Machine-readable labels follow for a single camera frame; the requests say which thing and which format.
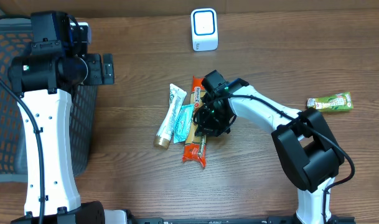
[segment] green snack wrapper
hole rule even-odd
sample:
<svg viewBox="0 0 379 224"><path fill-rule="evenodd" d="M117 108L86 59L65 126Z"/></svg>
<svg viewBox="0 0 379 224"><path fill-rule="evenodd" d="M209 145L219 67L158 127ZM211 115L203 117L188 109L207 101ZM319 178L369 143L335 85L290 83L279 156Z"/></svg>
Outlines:
<svg viewBox="0 0 379 224"><path fill-rule="evenodd" d="M348 111L353 108L350 92L339 93L333 96L321 98L309 98L308 108L315 108L321 112L326 111Z"/></svg>

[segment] red snack wrapper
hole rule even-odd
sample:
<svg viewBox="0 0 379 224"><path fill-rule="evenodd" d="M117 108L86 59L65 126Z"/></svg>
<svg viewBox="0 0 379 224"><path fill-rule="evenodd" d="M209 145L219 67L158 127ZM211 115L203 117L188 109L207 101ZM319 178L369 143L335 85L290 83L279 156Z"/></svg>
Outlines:
<svg viewBox="0 0 379 224"><path fill-rule="evenodd" d="M203 105L201 97L206 94L206 90L202 86L203 78L195 78L192 83L192 93L190 94L190 103L195 105L195 112ZM203 168L206 167L206 136L195 136L197 124L193 120L190 124L190 131L185 141L184 155L182 162L197 161Z"/></svg>

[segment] toothpaste tube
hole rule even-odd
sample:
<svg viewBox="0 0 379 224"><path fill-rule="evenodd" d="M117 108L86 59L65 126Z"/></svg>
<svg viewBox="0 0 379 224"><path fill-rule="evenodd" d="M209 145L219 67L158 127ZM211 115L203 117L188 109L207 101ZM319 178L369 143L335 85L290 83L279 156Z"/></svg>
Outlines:
<svg viewBox="0 0 379 224"><path fill-rule="evenodd" d="M205 88L202 86L203 78L195 78L192 83L192 94L190 95L190 103L194 104L194 113L203 105L201 97L206 94ZM185 141L184 155L182 162L197 161L203 168L206 167L206 137L195 136L197 124L190 124L189 135Z"/></svg>
<svg viewBox="0 0 379 224"><path fill-rule="evenodd" d="M175 123L182 103L187 95L187 92L181 90L178 86L170 84L170 107L166 118L160 126L153 144L157 147L167 149L170 144L172 133L174 132Z"/></svg>
<svg viewBox="0 0 379 224"><path fill-rule="evenodd" d="M321 98L309 98L308 108L315 108L319 111L348 111L353 108L350 92L339 93L333 96Z"/></svg>

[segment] white plug-in device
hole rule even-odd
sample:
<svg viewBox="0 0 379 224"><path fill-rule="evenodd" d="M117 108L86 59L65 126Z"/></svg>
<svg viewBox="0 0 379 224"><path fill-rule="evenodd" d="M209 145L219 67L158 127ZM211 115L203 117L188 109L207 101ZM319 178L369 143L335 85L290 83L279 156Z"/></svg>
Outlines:
<svg viewBox="0 0 379 224"><path fill-rule="evenodd" d="M218 46L217 13L214 9L195 9L190 14L194 51L215 50Z"/></svg>

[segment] teal package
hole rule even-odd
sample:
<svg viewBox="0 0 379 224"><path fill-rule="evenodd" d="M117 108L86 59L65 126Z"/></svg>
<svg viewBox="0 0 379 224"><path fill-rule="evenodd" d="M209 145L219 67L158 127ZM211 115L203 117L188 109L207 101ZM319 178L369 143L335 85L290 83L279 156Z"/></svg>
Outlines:
<svg viewBox="0 0 379 224"><path fill-rule="evenodd" d="M192 113L195 106L193 104L181 106L177 122L174 127L174 143L185 141L190 131Z"/></svg>

